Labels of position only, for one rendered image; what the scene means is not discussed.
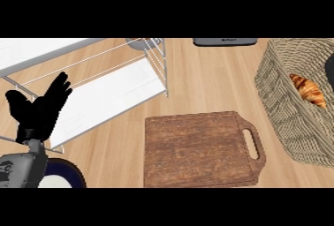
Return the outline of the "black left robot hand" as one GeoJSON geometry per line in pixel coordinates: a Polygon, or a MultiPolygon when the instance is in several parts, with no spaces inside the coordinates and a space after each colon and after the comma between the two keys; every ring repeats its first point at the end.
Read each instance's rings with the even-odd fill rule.
{"type": "Polygon", "coordinates": [[[46,94],[33,102],[20,91],[6,92],[11,116],[18,121],[17,143],[27,145],[31,139],[40,142],[49,139],[61,109],[73,92],[70,85],[68,75],[61,72],[46,94]]]}

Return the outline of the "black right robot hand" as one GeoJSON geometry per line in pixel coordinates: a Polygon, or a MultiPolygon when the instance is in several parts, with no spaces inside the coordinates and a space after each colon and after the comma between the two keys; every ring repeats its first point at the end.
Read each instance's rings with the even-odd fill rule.
{"type": "Polygon", "coordinates": [[[326,62],[326,73],[328,77],[328,83],[331,84],[331,87],[334,89],[334,54],[328,57],[328,60],[326,62]]]}

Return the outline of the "golden brown croissant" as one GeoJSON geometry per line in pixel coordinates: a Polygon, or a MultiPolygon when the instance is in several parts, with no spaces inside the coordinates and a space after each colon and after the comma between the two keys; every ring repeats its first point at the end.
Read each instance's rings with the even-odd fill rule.
{"type": "Polygon", "coordinates": [[[324,109],[327,107],[327,102],[318,84],[311,79],[306,79],[293,73],[289,77],[294,83],[302,99],[324,109]]]}

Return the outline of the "tan wicker basket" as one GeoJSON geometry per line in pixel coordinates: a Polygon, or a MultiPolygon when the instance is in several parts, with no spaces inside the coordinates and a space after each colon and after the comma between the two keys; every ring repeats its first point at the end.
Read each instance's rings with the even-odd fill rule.
{"type": "Polygon", "coordinates": [[[302,163],[334,168],[334,89],[326,62],[334,54],[334,38],[274,38],[268,41],[255,76],[263,108],[284,150],[302,163]],[[305,101],[289,77],[311,79],[327,107],[305,101]]]}

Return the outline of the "brown wooden cutting board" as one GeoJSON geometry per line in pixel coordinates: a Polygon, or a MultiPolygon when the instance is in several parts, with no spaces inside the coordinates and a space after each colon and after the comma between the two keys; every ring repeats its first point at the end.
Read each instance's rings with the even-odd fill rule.
{"type": "Polygon", "coordinates": [[[234,111],[145,119],[144,185],[256,185],[266,163],[253,124],[234,111]]]}

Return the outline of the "dark blue plate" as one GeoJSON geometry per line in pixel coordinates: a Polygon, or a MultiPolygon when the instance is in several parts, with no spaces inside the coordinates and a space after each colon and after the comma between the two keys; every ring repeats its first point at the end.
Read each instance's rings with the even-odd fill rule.
{"type": "Polygon", "coordinates": [[[61,158],[51,158],[39,188],[85,187],[85,175],[76,164],[61,158]]]}

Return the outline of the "dark grey appliance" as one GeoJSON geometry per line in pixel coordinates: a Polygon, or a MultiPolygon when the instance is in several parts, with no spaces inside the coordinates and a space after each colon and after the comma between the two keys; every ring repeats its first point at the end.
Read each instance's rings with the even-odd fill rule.
{"type": "Polygon", "coordinates": [[[256,38],[194,38],[194,44],[198,47],[250,46],[256,43],[256,38]]]}

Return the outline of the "grey round object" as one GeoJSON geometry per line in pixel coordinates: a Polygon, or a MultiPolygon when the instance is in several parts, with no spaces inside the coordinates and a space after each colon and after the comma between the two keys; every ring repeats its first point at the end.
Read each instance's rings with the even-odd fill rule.
{"type": "Polygon", "coordinates": [[[127,45],[135,49],[135,50],[145,50],[151,47],[151,40],[144,41],[142,39],[126,39],[127,45]]]}

